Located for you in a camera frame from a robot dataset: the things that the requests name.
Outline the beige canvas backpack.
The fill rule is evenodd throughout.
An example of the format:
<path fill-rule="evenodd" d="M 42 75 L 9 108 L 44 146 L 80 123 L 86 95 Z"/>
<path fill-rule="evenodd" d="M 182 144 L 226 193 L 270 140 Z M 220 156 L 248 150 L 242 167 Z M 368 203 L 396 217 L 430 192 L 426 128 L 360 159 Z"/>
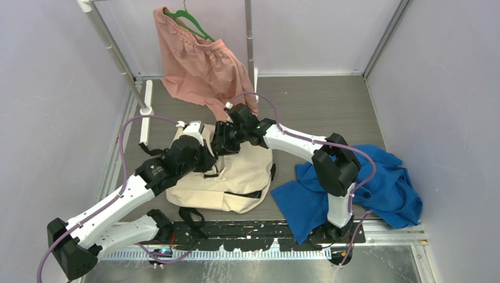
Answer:
<path fill-rule="evenodd" d="M 214 155 L 210 143 L 215 125 L 204 125 L 202 136 Z M 173 141 L 180 136 L 178 129 Z M 165 192 L 166 199 L 180 208 L 246 213 L 265 199 L 274 178 L 272 151 L 248 142 L 241 144 L 237 154 L 214 155 L 217 161 L 211 171 L 190 172 L 184 177 L 164 168 L 164 155 L 170 147 L 150 151 L 152 158 L 135 173 L 146 182 L 146 188 L 156 194 Z"/>

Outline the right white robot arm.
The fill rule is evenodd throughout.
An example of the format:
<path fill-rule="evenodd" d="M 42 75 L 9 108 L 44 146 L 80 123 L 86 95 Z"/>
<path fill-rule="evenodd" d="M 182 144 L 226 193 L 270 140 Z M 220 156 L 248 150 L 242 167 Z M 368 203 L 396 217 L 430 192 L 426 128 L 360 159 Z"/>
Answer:
<path fill-rule="evenodd" d="M 310 162 L 319 184 L 327 192 L 327 233 L 334 242 L 342 242 L 350 234 L 353 214 L 349 197 L 353 193 L 361 164 L 347 148 L 344 138 L 336 133 L 328 137 L 307 136 L 286 128 L 272 119 L 260 120 L 244 104 L 227 103 L 229 121 L 218 122 L 211 142 L 217 156 L 235 154 L 241 144 L 279 150 Z"/>

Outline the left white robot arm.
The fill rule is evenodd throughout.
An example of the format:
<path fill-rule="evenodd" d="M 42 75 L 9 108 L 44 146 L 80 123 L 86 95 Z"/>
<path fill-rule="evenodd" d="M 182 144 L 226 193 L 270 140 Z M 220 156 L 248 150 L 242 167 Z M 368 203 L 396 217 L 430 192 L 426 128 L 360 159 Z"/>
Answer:
<path fill-rule="evenodd" d="M 124 246 L 155 241 L 167 242 L 171 221 L 152 209 L 122 228 L 112 226 L 133 209 L 154 199 L 191 172 L 212 170 L 217 161 L 206 140 L 182 135 L 169 148 L 142 149 L 145 160 L 112 194 L 87 211 L 64 221 L 55 218 L 47 225 L 50 252 L 69 280 L 89 273 L 98 261 Z"/>

